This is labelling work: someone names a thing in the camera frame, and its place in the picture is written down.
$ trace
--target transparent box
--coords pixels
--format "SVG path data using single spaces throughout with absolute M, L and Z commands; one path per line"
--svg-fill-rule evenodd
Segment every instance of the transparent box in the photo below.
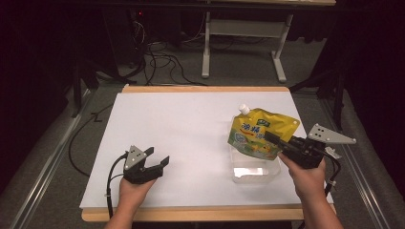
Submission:
M 279 157 L 264 160 L 240 153 L 229 145 L 232 162 L 232 179 L 235 183 L 269 183 L 280 174 Z

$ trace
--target plastic pouch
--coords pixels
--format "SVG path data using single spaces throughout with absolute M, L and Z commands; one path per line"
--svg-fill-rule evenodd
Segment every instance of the plastic pouch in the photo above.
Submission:
M 300 121 L 293 117 L 260 108 L 250 110 L 245 104 L 239 110 L 241 113 L 233 118 L 227 142 L 247 156 L 274 160 L 282 150 L 265 140 L 265 132 L 289 141 L 300 125 Z

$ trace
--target human arm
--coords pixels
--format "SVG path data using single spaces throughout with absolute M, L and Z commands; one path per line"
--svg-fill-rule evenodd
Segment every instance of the human arm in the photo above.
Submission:
M 294 181 L 295 192 L 302 202 L 307 228 L 343 228 L 325 197 L 325 160 L 322 159 L 318 168 L 303 169 L 282 153 L 279 158 L 287 165 Z
M 132 184 L 123 178 L 119 184 L 117 209 L 104 228 L 132 228 L 134 215 L 145 200 L 146 194 L 155 181 L 154 179 L 144 184 Z

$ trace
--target white metal stand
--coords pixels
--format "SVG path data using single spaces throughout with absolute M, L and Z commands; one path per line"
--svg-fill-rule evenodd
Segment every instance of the white metal stand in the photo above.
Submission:
M 281 51 L 283 50 L 289 27 L 292 21 L 292 14 L 288 15 L 285 22 L 262 22 L 262 21 L 242 21 L 242 20 L 211 20 L 210 12 L 205 17 L 205 45 L 202 58 L 202 78 L 209 77 L 209 36 L 218 35 L 238 35 L 254 37 L 276 37 L 279 38 L 277 51 L 271 52 L 271 58 L 277 72 L 278 80 L 286 82 L 283 66 L 280 61 Z

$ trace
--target wooden table edge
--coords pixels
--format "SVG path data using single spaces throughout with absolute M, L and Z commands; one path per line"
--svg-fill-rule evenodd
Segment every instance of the wooden table edge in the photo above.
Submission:
M 84 208 L 82 218 L 89 222 L 108 221 L 107 208 Z M 301 204 L 235 207 L 140 208 L 134 221 L 260 221 L 304 219 Z
M 129 86 L 125 93 L 203 93 L 203 92 L 289 92 L 287 87 L 245 87 L 245 86 Z

